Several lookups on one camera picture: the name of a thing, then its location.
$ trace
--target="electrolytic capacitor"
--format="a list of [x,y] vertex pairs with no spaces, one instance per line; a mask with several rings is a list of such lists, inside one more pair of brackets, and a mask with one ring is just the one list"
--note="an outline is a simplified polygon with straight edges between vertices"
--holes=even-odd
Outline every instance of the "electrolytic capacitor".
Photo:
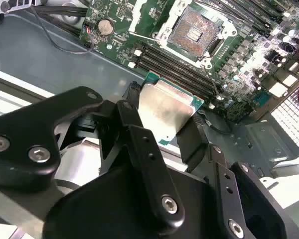
[[283,41],[283,42],[290,42],[291,37],[288,35],[284,35],[284,34],[280,34],[277,37],[279,40]]
[[292,39],[292,42],[294,42],[295,44],[299,45],[299,38],[293,38]]

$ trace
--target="black plastic part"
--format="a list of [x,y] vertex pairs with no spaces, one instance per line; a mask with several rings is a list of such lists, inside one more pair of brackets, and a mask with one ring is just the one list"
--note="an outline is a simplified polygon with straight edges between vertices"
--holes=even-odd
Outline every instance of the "black plastic part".
[[[0,152],[0,186],[25,191],[47,188],[60,164],[59,147],[70,123],[86,112],[97,110],[102,102],[98,93],[78,87],[0,116],[0,135],[10,142],[9,148]],[[28,151],[36,146],[48,149],[50,159],[44,163],[30,160]]]
[[299,228],[284,212],[257,175],[247,166],[236,162],[235,173],[246,224],[258,239],[299,239]]
[[[183,225],[164,238],[204,239],[206,185],[180,172],[169,174],[186,205]],[[68,194],[50,211],[44,239],[157,239],[149,207],[135,186],[134,169],[114,168],[84,187]]]

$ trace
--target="capacitor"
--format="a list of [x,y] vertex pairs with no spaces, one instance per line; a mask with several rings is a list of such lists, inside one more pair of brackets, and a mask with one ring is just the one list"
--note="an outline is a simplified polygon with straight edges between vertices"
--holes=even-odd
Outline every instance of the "capacitor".
[[250,57],[246,57],[244,59],[244,61],[247,63],[247,64],[252,64],[253,63],[253,60],[250,58]]
[[256,70],[255,71],[255,75],[258,77],[258,78],[262,78],[264,76],[264,71],[263,70]]
[[107,36],[113,33],[114,25],[111,20],[102,19],[99,21],[98,30],[102,35]]
[[246,69],[246,67],[244,67],[243,65],[239,65],[239,66],[238,66],[238,70],[239,70],[241,73],[244,74],[244,73],[246,72],[247,69]]
[[257,91],[261,90],[261,86],[257,82],[254,82],[253,85],[255,86]]
[[232,78],[234,81],[238,81],[239,76],[237,74],[232,74]]
[[292,28],[289,28],[289,27],[286,27],[284,30],[283,30],[283,33],[288,35],[288,36],[294,36],[296,34],[296,30],[292,29]]
[[257,51],[255,51],[255,50],[251,50],[249,53],[250,53],[253,57],[257,57],[257,56],[259,56],[259,53],[258,53]]
[[292,42],[294,42],[295,44],[299,45],[299,38],[294,37],[292,39]]
[[279,34],[277,38],[283,42],[290,42],[291,40],[290,36],[284,34]]

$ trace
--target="black ram slot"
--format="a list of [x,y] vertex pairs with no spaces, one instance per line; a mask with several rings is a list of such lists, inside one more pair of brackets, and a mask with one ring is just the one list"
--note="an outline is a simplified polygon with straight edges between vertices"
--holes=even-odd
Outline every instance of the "black ram slot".
[[208,78],[206,78],[204,75],[198,73],[197,71],[194,71],[194,70],[190,69],[189,67],[184,66],[183,64],[181,64],[177,60],[174,60],[172,57],[163,54],[162,52],[158,51],[154,47],[149,46],[146,43],[144,43],[143,46],[144,46],[144,52],[152,52],[152,54],[154,54],[156,56],[160,56],[163,61],[172,62],[174,65],[178,66],[180,69],[187,70],[191,74],[195,75],[196,78],[202,79],[205,82],[209,82],[210,84],[212,84],[212,82]]
[[228,11],[229,13],[237,16],[238,18],[241,18],[244,20],[244,22],[249,25],[251,28],[253,28],[257,33],[259,33],[262,36],[269,37],[270,31],[264,27],[263,24],[258,23],[258,21],[254,21],[250,18],[250,15],[244,14],[244,12],[239,12],[236,9],[232,8],[230,5],[227,5],[225,2],[217,1],[217,0],[211,0],[211,2],[218,7],[220,7],[222,10]]
[[140,59],[143,59],[144,57],[153,59],[154,61],[158,62],[162,67],[170,69],[170,70],[174,71],[176,74],[179,74],[179,75],[182,75],[186,78],[189,78],[193,82],[196,82],[197,84],[203,85],[204,87],[207,87],[211,90],[213,89],[213,85],[211,83],[209,83],[207,81],[197,79],[193,74],[191,74],[189,71],[187,71],[183,67],[180,68],[179,66],[177,66],[177,65],[175,65],[171,62],[164,61],[161,58],[154,55],[152,52],[146,51],[145,53],[143,53],[140,56]]
[[264,11],[260,6],[254,4],[252,1],[243,1],[243,0],[234,0],[237,4],[244,4],[245,9],[254,15],[257,15],[262,20],[266,21],[269,24],[273,24],[275,22],[275,18]]
[[194,84],[191,80],[189,80],[186,77],[183,77],[182,75],[176,74],[175,72],[173,72],[172,70],[170,70],[169,68],[165,68],[162,67],[159,63],[157,63],[155,60],[152,59],[146,59],[145,57],[138,60],[138,63],[143,63],[146,64],[148,66],[152,66],[152,70],[157,72],[158,70],[160,70],[161,72],[164,72],[164,74],[162,74],[163,77],[170,77],[171,79],[178,79],[179,81],[183,82],[184,84],[193,87],[196,90],[201,91],[202,93],[204,93],[205,95],[209,95],[209,96],[213,96],[214,93],[213,91],[210,91],[209,89],[199,85],[199,84]]
[[283,15],[281,12],[278,12],[276,9],[274,9],[274,7],[270,4],[268,4],[266,1],[264,0],[251,0],[255,5],[261,7],[261,9],[263,11],[266,11],[269,15],[274,16],[276,19],[278,19],[279,21],[277,21],[277,23],[280,23]]
[[[148,64],[143,63],[143,62],[139,62],[138,63],[138,67],[142,68],[142,69],[144,69],[146,71],[151,71],[152,70],[152,66],[149,66]],[[156,73],[159,74],[159,75],[161,75],[161,76],[163,76],[163,74],[164,74],[164,72],[162,72],[160,70],[157,70]],[[187,90],[188,92],[192,93],[193,95],[196,95],[196,96],[204,99],[205,101],[209,101],[210,100],[210,97],[208,95],[204,94],[203,92],[198,91],[195,88],[192,88],[192,87],[184,84],[182,81],[178,81],[177,79],[172,79],[171,77],[165,77],[165,78],[167,80],[173,82],[174,84],[177,84],[178,86],[182,87],[183,89]]]

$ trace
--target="ram slot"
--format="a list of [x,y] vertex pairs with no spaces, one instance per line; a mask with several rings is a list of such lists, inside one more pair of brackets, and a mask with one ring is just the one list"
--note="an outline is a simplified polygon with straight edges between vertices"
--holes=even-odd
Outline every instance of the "ram slot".
[[162,67],[168,68],[177,74],[183,75],[184,77],[187,77],[190,80],[192,80],[193,82],[195,82],[197,84],[201,84],[206,88],[209,88],[211,90],[213,89],[213,85],[210,82],[197,79],[197,77],[195,75],[191,74],[184,67],[179,67],[179,66],[172,64],[168,61],[164,61],[161,58],[154,55],[152,52],[146,51],[144,54],[141,55],[141,59],[143,57],[151,58],[151,59],[155,60],[156,62],[158,62]]
[[178,74],[178,73],[170,70],[169,68],[162,67],[155,60],[152,60],[152,59],[149,59],[146,57],[142,57],[141,59],[139,59],[137,61],[137,66],[139,66],[139,63],[143,63],[143,64],[145,63],[148,66],[152,66],[152,71],[157,72],[158,70],[160,70],[161,72],[163,72],[163,74],[161,74],[163,77],[170,78],[170,79],[178,79],[179,81],[183,82],[184,84],[191,86],[196,90],[201,91],[205,95],[208,95],[208,96],[214,95],[214,92],[209,90],[208,88],[205,88],[199,84],[194,84],[190,79],[182,76],[181,74]]
[[186,71],[186,72],[192,74],[193,76],[195,76],[196,78],[201,79],[204,82],[207,82],[209,85],[212,86],[212,82],[208,78],[206,78],[204,75],[200,74],[199,72],[197,72],[193,69],[190,69],[189,67],[181,64],[177,60],[174,60],[172,57],[167,56],[164,53],[162,53],[162,52],[158,51],[157,49],[155,49],[154,47],[147,45],[146,43],[143,43],[142,46],[143,46],[144,53],[148,52],[148,53],[151,53],[152,55],[156,55],[157,57],[160,57],[162,59],[162,61],[170,62],[174,66],[177,66],[182,71]]
[[237,9],[233,8],[230,4],[226,2],[221,2],[217,0],[210,0],[213,4],[220,7],[222,10],[228,11],[232,15],[242,18],[243,21],[249,25],[251,28],[253,28],[257,33],[269,37],[270,31],[264,27],[262,23],[259,23],[258,21],[254,21],[254,19],[249,15],[245,14],[244,12],[239,12]]
[[270,14],[271,16],[274,16],[276,19],[279,19],[279,21],[277,23],[280,23],[283,15],[281,12],[278,12],[276,9],[274,9],[274,7],[270,4],[268,4],[268,2],[264,1],[264,0],[251,0],[255,5],[259,6],[262,8],[262,10],[266,11],[268,14]]
[[257,15],[260,19],[266,21],[268,24],[275,24],[274,18],[268,14],[266,11],[263,11],[261,7],[254,4],[252,1],[243,1],[243,0],[234,0],[238,5],[242,6],[244,9],[252,13],[253,15]]

